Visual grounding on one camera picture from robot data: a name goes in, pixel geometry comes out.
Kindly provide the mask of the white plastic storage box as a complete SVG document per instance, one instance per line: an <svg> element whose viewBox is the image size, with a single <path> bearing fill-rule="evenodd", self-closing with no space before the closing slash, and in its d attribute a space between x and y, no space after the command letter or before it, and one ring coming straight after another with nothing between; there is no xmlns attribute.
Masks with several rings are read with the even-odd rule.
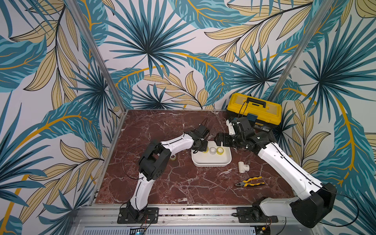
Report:
<svg viewBox="0 0 376 235"><path fill-rule="evenodd" d="M222 155L218 155L217 153L212 155L208 151L208 153L204 152L197 152L196 154L192 153L192 161L195 166L197 167L225 167L232 161L232 154L229 147L224 146L217 146L214 141L208 142L208 148L215 147L222 147L224 149L224 153Z"/></svg>

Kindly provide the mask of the yellow tape roll six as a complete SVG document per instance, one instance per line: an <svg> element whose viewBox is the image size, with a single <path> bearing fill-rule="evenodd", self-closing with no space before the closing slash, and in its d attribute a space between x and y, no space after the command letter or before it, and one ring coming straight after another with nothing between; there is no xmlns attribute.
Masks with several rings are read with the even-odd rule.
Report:
<svg viewBox="0 0 376 235"><path fill-rule="evenodd" d="M223 149L222 147L218 147L218 148L216 149L216 153L217 153L218 155L222 155L222 154L224 153L224 149Z"/></svg>

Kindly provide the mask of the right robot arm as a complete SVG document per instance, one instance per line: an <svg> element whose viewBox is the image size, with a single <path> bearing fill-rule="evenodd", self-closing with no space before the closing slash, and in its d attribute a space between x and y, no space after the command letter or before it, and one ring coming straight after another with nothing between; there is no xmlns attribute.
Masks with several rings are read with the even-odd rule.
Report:
<svg viewBox="0 0 376 235"><path fill-rule="evenodd" d="M214 137L218 146L252 151L284 178L296 196L287 199L265 198L258 204L266 216L291 217L307 228L315 227L333 207L337 189L331 183L320 180L302 169L265 132L230 135L218 133Z"/></svg>

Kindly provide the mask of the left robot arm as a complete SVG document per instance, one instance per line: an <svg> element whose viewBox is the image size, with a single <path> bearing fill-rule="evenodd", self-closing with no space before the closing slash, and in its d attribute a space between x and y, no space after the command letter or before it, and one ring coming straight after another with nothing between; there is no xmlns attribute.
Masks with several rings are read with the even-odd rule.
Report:
<svg viewBox="0 0 376 235"><path fill-rule="evenodd" d="M188 149L196 152L206 151L206 137L209 132L207 128L198 128L184 132L172 140L151 141L139 159L138 183L126 207L136 213L146 208L154 182L164 173L171 156Z"/></svg>

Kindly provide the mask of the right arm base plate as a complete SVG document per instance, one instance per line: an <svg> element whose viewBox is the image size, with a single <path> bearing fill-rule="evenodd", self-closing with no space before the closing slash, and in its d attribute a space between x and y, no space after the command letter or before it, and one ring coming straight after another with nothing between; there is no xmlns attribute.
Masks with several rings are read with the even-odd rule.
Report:
<svg viewBox="0 0 376 235"><path fill-rule="evenodd" d="M266 216L261 209L257 207L237 207L233 217L238 218L239 223L277 223L276 216Z"/></svg>

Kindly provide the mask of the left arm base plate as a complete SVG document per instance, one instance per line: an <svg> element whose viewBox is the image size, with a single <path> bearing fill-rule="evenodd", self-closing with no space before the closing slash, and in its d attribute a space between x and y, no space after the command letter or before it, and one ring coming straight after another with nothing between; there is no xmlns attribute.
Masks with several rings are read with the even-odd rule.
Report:
<svg viewBox="0 0 376 235"><path fill-rule="evenodd" d="M137 211L133 208L120 208L117 224L155 224L158 222L159 208L145 208Z"/></svg>

